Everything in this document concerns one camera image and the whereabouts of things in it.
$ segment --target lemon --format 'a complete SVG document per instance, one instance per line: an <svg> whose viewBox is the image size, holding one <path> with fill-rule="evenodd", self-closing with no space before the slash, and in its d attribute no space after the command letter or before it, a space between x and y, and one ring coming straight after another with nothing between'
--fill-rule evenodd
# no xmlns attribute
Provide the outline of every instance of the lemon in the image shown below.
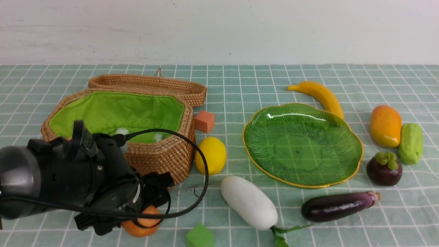
<svg viewBox="0 0 439 247"><path fill-rule="evenodd" d="M226 165L226 146L218 138L209 136L198 145L207 161L209 175L220 173ZM198 151L195 152L195 166L202 173L206 174L203 159Z"/></svg>

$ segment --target green basket lining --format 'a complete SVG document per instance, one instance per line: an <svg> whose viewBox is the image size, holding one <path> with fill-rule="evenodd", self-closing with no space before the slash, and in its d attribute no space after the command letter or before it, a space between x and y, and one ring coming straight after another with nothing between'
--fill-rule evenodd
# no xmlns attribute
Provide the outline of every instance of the green basket lining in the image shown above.
<svg viewBox="0 0 439 247"><path fill-rule="evenodd" d="M57 136L71 138L74 120L83 120L91 133L115 134L118 128L132 132L160 128L178 131L184 105L171 96L97 91L58 111L49 121ZM131 142L156 142L155 132L141 134ZM169 134L160 133L163 139Z"/></svg>

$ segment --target green plate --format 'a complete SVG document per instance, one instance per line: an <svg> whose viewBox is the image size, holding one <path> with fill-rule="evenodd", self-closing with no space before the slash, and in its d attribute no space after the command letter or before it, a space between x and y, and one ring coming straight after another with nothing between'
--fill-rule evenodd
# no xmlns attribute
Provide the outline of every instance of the green plate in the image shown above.
<svg viewBox="0 0 439 247"><path fill-rule="evenodd" d="M261 109L246 124L242 140L259 169L302 188L349 180L364 155L361 140L345 121L299 103Z"/></svg>

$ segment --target green checkered tablecloth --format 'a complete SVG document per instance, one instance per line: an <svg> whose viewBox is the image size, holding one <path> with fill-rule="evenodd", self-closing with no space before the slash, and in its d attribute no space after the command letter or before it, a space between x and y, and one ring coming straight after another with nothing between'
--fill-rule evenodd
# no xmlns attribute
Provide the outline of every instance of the green checkered tablecloth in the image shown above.
<svg viewBox="0 0 439 247"><path fill-rule="evenodd" d="M154 75L160 65L0 65L0 147L25 145L41 137L40 127L57 103L85 88L92 76L107 73ZM279 212L278 226L308 224L302 203L312 197L374 190L378 205L344 219L285 235L290 247L425 247L439 246L439 65L163 65L162 75L208 86L206 103L195 109L215 114L208 135L227 146L227 166L210 178L203 202L192 212L165 220L158 232L133 238L115 229L103 237L76 229L70 211L55 211L16 221L3 221L0 246L5 247L183 247L185 235L204 223L215 235L216 247L274 247L271 232L249 227L223 201L219 186L236 174L259 186ZM326 189L298 189L262 174L244 150L244 124L259 109L291 102L322 107L308 95L286 91L304 80L324 83L338 97L345 119L361 138L365 155L359 173ZM404 166L394 187L376 187L365 174L367 161L381 148L369 135L372 109L389 104L404 122L416 122L424 131L424 155L419 164ZM198 142L207 135L197 132ZM196 200L203 176L190 177L171 190L172 209L180 211Z"/></svg>

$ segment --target orange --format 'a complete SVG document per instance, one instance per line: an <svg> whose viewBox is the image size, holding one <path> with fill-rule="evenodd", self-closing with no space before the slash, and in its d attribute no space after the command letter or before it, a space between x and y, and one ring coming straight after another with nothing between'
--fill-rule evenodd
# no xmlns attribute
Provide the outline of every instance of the orange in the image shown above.
<svg viewBox="0 0 439 247"><path fill-rule="evenodd" d="M143 211L143 214L160 214L158 209L154 206L149 206L147 209L145 209L145 211ZM155 224L157 224L160 220L159 219L145 219L145 218L138 218L137 221L139 222L139 224L146 226L146 227L150 227L153 226ZM133 237L145 237L145 236L150 236L152 234L154 234L157 230L158 230L158 226L153 227L153 228L141 228L138 227L137 225L134 224L134 222L132 221L126 221L126 222L122 222L120 224L122 226L122 228L125 229L125 231L130 234Z"/></svg>

